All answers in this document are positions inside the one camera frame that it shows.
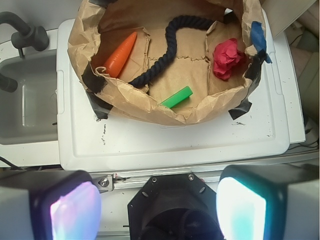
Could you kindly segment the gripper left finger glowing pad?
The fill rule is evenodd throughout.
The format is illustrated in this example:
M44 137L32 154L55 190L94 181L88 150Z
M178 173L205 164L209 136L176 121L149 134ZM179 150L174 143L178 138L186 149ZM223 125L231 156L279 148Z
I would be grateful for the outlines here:
M0 174L2 240L94 240L100 192L84 170L7 170Z

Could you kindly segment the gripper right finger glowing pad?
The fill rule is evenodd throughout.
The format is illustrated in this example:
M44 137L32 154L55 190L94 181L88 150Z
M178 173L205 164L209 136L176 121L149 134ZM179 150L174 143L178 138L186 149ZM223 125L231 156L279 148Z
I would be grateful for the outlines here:
M228 165L217 186L216 212L227 240L318 240L320 166Z

